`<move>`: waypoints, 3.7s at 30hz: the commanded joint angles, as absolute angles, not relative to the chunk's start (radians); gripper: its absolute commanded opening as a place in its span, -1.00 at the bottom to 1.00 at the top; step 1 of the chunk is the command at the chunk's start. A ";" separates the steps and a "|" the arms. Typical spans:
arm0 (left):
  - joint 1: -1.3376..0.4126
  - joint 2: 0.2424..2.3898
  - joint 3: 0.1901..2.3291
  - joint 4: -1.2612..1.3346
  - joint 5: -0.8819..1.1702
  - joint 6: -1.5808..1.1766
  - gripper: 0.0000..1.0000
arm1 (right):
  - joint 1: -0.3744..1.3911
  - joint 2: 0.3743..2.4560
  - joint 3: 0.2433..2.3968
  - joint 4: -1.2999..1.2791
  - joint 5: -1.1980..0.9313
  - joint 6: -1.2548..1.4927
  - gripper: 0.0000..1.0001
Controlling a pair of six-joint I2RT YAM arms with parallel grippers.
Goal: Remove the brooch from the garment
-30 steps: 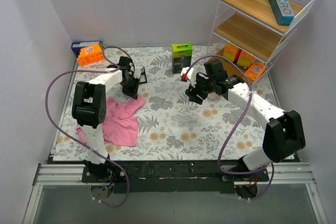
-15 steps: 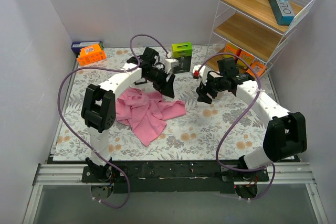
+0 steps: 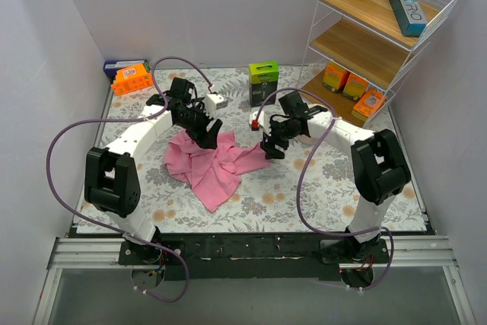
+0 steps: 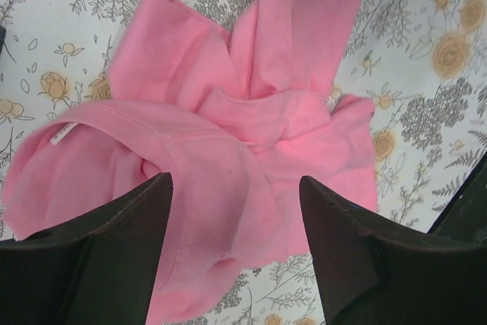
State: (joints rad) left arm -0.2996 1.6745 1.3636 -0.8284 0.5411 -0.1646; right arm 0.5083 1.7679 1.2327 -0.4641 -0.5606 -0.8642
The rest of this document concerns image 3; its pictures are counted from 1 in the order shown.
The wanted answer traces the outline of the pink garment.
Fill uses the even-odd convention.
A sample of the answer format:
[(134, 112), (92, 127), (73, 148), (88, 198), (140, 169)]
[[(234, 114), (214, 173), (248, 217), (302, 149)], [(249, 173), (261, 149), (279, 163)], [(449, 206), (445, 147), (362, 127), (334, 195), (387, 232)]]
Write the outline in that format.
[(169, 141), (164, 156), (169, 175), (188, 183), (211, 213), (235, 193), (242, 174), (269, 165), (259, 145), (241, 148), (233, 132), (219, 134), (215, 150), (200, 148), (186, 132), (179, 132)]

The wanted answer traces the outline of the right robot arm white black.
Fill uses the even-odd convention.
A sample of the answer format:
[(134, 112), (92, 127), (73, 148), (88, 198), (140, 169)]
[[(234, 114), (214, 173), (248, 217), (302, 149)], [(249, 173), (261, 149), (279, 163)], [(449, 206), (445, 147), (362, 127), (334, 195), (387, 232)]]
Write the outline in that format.
[(359, 201), (342, 236), (350, 239), (344, 243), (345, 255), (361, 262), (370, 256), (371, 242), (380, 235), (391, 202), (411, 180), (396, 134), (389, 129), (374, 132), (357, 127), (337, 117), (325, 103), (306, 104), (302, 89), (283, 91), (279, 100), (283, 114), (268, 115), (258, 109), (250, 115), (250, 127), (262, 131), (260, 147), (268, 160), (283, 159), (289, 142), (300, 135), (316, 139), (318, 144), (326, 142), (351, 159)]

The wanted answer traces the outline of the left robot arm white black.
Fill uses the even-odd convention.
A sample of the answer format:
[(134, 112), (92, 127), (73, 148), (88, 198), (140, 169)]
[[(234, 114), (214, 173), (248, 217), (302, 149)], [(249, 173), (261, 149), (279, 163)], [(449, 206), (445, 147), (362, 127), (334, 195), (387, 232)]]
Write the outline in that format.
[(106, 147), (92, 148), (87, 153), (84, 199), (108, 215), (131, 241), (138, 242), (135, 254), (143, 263), (156, 263), (162, 246), (153, 239), (157, 229), (139, 206), (139, 161), (173, 126), (184, 128), (199, 147), (215, 149), (222, 121), (213, 116), (227, 105), (216, 93), (200, 98), (172, 96), (167, 100), (155, 94), (146, 102), (137, 123)]

